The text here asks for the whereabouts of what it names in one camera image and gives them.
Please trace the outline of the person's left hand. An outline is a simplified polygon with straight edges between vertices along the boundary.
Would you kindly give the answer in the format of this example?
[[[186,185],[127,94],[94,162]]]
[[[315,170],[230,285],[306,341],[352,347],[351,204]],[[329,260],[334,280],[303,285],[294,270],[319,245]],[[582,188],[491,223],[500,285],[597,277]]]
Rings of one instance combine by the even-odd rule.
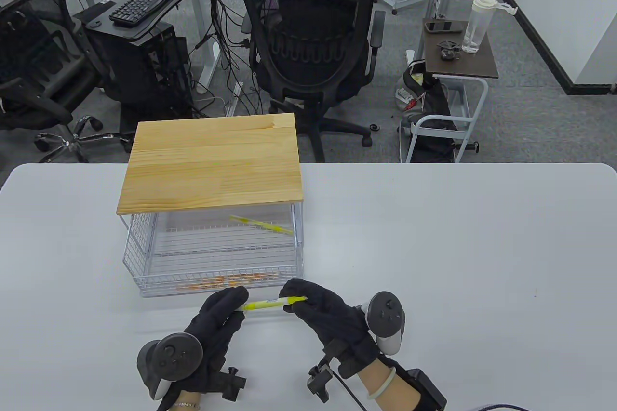
[[[203,394],[213,390],[225,364],[229,343],[240,329],[245,315],[240,307],[249,292],[244,286],[220,290],[207,298],[184,332],[197,338],[203,357],[188,378],[172,383],[162,398],[159,411],[198,411]]]

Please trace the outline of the person's right hand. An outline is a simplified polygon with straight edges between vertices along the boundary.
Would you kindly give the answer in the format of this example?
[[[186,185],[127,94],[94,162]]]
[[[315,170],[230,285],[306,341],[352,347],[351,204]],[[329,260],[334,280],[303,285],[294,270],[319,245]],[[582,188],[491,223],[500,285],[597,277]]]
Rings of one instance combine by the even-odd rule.
[[[396,361],[387,358],[369,334],[369,327],[359,309],[347,305],[339,295],[304,279],[290,279],[279,297],[304,296],[306,301],[284,306],[311,327],[327,352],[339,361],[339,375],[348,379],[379,360],[404,377],[407,373]]]

